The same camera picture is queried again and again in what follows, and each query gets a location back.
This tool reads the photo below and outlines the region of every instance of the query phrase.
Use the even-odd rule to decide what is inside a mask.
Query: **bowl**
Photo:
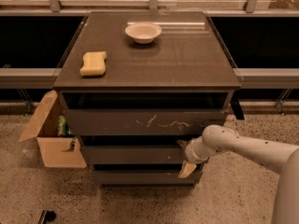
[[[125,33],[139,44],[148,44],[152,42],[155,37],[161,34],[161,32],[161,27],[151,22],[136,22],[128,25],[125,29]]]

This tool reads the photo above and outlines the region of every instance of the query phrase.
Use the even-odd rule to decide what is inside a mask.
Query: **open cardboard box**
[[[71,148],[73,138],[57,137],[58,118],[62,112],[57,92],[46,93],[26,124],[19,142],[36,137],[46,167],[85,168],[78,139],[73,150],[66,151]]]

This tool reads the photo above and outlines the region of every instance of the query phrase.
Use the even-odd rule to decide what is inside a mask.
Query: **brown tabletop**
[[[151,21],[163,31],[139,45],[128,24]],[[88,51],[106,51],[106,73],[82,77]],[[54,83],[56,90],[237,90],[240,82],[202,12],[93,12]]]

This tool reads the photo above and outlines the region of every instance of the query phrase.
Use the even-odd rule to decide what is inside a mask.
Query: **yellow sponge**
[[[86,52],[83,55],[83,67],[80,69],[81,75],[83,77],[102,76],[106,71],[106,57],[105,51]]]

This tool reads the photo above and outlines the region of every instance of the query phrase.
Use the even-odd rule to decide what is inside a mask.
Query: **floor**
[[[225,126],[241,135],[299,145],[298,103],[280,116],[273,102],[242,102],[245,120]],[[212,157],[191,188],[100,188],[88,169],[45,168],[36,140],[18,143],[29,120],[22,104],[0,103],[0,223],[270,223],[278,175],[234,153]]]

